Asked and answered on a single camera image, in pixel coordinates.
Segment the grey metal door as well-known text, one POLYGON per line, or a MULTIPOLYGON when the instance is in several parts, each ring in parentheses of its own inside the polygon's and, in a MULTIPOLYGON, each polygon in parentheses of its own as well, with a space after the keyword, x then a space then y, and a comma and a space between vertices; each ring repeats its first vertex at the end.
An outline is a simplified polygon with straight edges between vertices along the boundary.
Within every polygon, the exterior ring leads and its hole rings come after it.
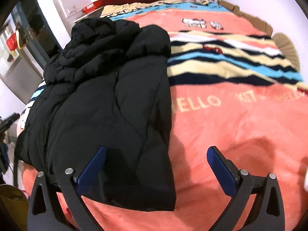
POLYGON ((27 104, 43 77, 30 59, 23 53, 1 50, 1 81, 27 104))

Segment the teal door frame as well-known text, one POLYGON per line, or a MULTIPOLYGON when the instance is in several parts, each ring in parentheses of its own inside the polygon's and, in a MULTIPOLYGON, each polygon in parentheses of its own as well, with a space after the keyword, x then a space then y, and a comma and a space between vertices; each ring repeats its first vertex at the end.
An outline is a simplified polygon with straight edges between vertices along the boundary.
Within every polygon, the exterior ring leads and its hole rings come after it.
POLYGON ((37 0, 20 0, 13 8, 13 21, 26 37, 26 49, 41 68, 62 51, 37 0))

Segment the red hanging bag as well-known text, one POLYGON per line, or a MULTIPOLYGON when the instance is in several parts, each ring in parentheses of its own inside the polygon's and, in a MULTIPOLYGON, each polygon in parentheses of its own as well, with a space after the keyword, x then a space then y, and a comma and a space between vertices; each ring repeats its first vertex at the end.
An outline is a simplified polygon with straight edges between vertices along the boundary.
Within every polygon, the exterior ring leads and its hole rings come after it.
POLYGON ((7 47, 10 51, 14 51, 18 44, 17 44, 17 37, 16 33, 13 33, 7 40, 6 40, 7 47))

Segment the beige woven hand fan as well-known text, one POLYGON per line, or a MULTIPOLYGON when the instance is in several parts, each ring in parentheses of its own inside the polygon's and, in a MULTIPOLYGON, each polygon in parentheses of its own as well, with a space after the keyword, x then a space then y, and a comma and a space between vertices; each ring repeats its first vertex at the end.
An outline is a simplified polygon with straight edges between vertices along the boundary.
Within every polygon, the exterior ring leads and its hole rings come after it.
POLYGON ((282 51, 284 56, 291 61, 293 66, 295 67, 296 71, 300 71, 300 60, 298 56, 298 52, 295 49, 295 46, 291 39, 283 34, 283 33, 276 33, 272 36, 273 41, 275 42, 276 46, 282 51))

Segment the red box on shelf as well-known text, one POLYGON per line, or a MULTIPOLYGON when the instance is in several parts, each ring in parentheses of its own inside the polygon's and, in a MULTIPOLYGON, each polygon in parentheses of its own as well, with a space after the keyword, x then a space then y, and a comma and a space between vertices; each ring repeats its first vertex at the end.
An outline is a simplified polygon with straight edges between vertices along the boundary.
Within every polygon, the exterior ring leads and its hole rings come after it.
POLYGON ((85 14, 89 14, 90 12, 93 12, 94 10, 101 8, 102 6, 103 6, 103 0, 97 0, 84 7, 82 9, 82 12, 85 14))

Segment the white bedside shelf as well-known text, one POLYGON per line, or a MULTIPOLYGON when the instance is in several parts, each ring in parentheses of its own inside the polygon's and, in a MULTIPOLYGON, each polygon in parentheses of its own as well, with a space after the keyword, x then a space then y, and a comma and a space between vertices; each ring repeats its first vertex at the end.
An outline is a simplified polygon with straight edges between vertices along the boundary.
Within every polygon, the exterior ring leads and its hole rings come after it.
POLYGON ((104 9, 104 6, 98 8, 98 9, 96 9, 96 10, 94 10, 94 11, 88 13, 88 14, 85 14, 85 15, 81 16, 80 18, 76 19, 74 21, 74 23, 78 23, 79 21, 86 19, 86 18, 99 18, 101 16, 103 9, 104 9))

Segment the brown cardboard sheet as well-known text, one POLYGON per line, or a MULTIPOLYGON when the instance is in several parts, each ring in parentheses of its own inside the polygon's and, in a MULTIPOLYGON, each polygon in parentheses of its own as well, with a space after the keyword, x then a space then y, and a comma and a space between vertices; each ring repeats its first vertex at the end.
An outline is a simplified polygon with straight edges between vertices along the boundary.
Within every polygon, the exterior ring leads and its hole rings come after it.
POLYGON ((266 33, 269 37, 273 33, 273 28, 266 21, 260 19, 259 17, 252 16, 240 10, 238 5, 231 4, 225 0, 217 0, 217 4, 223 6, 227 10, 231 11, 235 15, 248 20, 256 29, 266 33))

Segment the Hello Kitty striped blanket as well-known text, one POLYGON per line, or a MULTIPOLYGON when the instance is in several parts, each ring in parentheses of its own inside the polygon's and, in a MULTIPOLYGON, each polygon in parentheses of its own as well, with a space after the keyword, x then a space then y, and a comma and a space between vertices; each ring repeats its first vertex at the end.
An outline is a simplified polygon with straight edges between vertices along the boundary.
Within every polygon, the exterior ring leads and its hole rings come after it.
MULTIPOLYGON (((104 230, 210 230, 231 200, 207 162, 216 146, 238 169, 276 175, 285 230, 307 211, 307 84, 275 42, 244 18, 211 0, 163 0, 107 5, 99 18, 157 25, 170 38, 167 76, 172 127, 168 155, 173 211, 139 211, 82 195, 104 230)), ((42 83, 20 119, 24 130, 42 83)), ((32 191, 35 172, 24 163, 32 191)))

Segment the white wall switch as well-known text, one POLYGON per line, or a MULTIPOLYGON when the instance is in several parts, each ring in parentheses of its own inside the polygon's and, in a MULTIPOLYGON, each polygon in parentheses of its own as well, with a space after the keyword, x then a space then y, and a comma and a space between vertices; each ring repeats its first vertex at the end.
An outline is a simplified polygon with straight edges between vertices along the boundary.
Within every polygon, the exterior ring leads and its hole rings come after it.
POLYGON ((67 13, 70 15, 70 14, 73 14, 75 12, 77 12, 77 8, 76 6, 72 6, 72 7, 69 7, 66 9, 67 10, 67 13))

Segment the black hooded puffer jacket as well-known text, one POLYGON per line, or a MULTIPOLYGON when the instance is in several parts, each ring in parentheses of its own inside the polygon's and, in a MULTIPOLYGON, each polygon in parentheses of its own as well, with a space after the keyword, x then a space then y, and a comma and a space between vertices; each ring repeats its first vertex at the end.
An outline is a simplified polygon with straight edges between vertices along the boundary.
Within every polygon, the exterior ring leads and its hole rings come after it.
POLYGON ((78 192, 139 211, 173 211, 168 33, 88 18, 45 66, 15 155, 37 171, 75 171, 78 192))

